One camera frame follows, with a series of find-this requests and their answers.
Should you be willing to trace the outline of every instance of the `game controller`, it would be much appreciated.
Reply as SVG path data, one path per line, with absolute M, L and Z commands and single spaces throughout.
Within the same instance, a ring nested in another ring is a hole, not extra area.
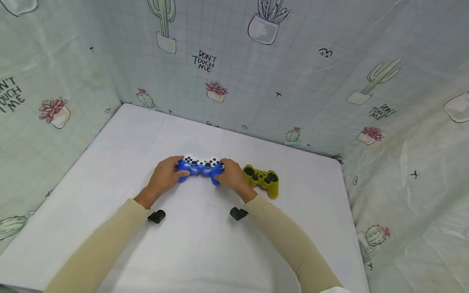
M 190 175 L 202 173 L 204 176 L 210 176 L 212 183 L 216 186 L 220 185 L 220 182 L 215 180 L 216 175 L 223 173 L 223 164 L 216 157 L 210 158 L 198 158 L 192 154 L 184 156 L 184 159 L 178 162 L 177 171 L 185 170 L 189 171 Z M 179 178 L 179 183 L 186 181 L 188 176 Z
M 246 165 L 243 168 L 244 179 L 250 186 L 259 185 L 267 189 L 267 194 L 270 198 L 277 198 L 279 196 L 279 177 L 275 171 L 262 171 L 254 169 L 252 165 Z

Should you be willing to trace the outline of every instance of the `white table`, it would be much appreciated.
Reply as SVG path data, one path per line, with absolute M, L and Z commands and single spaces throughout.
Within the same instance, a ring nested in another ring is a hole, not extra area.
M 347 289 L 369 291 L 336 160 L 133 105 L 120 108 L 0 256 L 0 284 L 44 290 L 93 230 L 146 185 L 160 160 L 187 153 L 275 170 L 273 203 L 306 231 Z M 189 177 L 155 203 L 166 218 L 147 223 L 98 292 L 300 292 L 249 218 L 230 217 L 241 206 L 209 177 Z

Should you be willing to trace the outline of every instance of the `potted plant illustration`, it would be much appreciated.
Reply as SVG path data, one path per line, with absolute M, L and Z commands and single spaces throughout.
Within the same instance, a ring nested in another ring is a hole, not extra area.
M 360 135 L 357 137 L 359 141 L 364 142 L 366 144 L 372 144 L 375 141 L 380 142 L 382 138 L 384 138 L 384 136 L 381 133 L 381 129 L 377 127 L 365 127 L 363 128 Z
M 18 17 L 20 15 L 33 12 L 38 8 L 38 0 L 0 0 L 0 3 L 12 15 Z
M 465 92 L 447 101 L 444 109 L 456 123 L 469 121 L 469 93 Z
M 373 251 L 373 247 L 383 243 L 387 239 L 386 237 L 391 237 L 391 231 L 380 225 L 371 226 L 366 233 L 357 233 L 360 250 L 366 254 Z
M 176 5 L 174 0 L 169 0 L 169 10 L 167 9 L 166 0 L 158 0 L 158 7 L 154 0 L 148 0 L 148 6 L 161 22 L 161 32 L 156 33 L 156 41 L 161 50 L 171 54 L 176 54 L 176 39 L 169 36 L 168 23 L 174 20 L 176 15 Z
M 207 97 L 215 102 L 221 103 L 225 99 L 227 90 L 219 82 L 205 83 L 207 86 Z
M 282 8 L 283 0 L 257 0 L 257 13 L 248 26 L 251 39 L 264 45 L 271 45 L 277 38 L 280 22 L 290 12 L 289 8 Z
M 402 57 L 397 58 L 381 71 L 380 69 L 383 67 L 384 62 L 376 65 L 376 67 L 373 68 L 367 76 L 370 84 L 368 84 L 363 90 L 354 91 L 347 98 L 347 102 L 357 105 L 362 105 L 364 102 L 366 102 L 372 96 L 370 91 L 372 91 L 378 84 L 385 83 L 393 78 L 401 70 L 401 68 L 396 68 L 401 60 Z
M 4 240 L 15 235 L 23 229 L 28 219 L 34 215 L 36 211 L 30 211 L 24 216 L 9 217 L 0 221 L 0 240 Z
M 39 111 L 39 119 L 45 119 L 56 128 L 61 129 L 70 118 L 70 110 L 65 106 L 67 100 L 62 98 L 42 101 Z
M 155 105 L 155 103 L 153 102 L 153 99 L 150 97 L 149 94 L 147 94 L 146 90 L 138 89 L 137 99 L 139 99 L 140 102 L 142 102 L 145 108 L 160 112 L 159 107 Z
M 287 140 L 283 142 L 287 146 L 297 146 L 300 144 L 300 130 L 299 127 L 293 127 L 292 130 L 287 132 Z

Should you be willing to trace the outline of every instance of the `beige sleeve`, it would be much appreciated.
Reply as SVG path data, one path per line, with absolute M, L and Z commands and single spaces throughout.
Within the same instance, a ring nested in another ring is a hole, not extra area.
M 279 208 L 258 195 L 243 209 L 293 269 L 302 293 L 343 287 L 308 235 Z
M 72 254 L 44 293 L 95 292 L 151 213 L 128 199 Z

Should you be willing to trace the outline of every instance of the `black object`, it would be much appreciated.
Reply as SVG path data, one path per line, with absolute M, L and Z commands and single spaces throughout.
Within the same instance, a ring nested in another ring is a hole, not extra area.
M 235 219 L 236 221 L 239 221 L 245 216 L 247 216 L 248 212 L 246 212 L 243 209 L 232 208 L 230 211 L 230 215 L 233 217 L 233 219 Z
M 166 213 L 164 210 L 154 211 L 147 219 L 150 222 L 159 224 L 164 218 L 166 217 Z

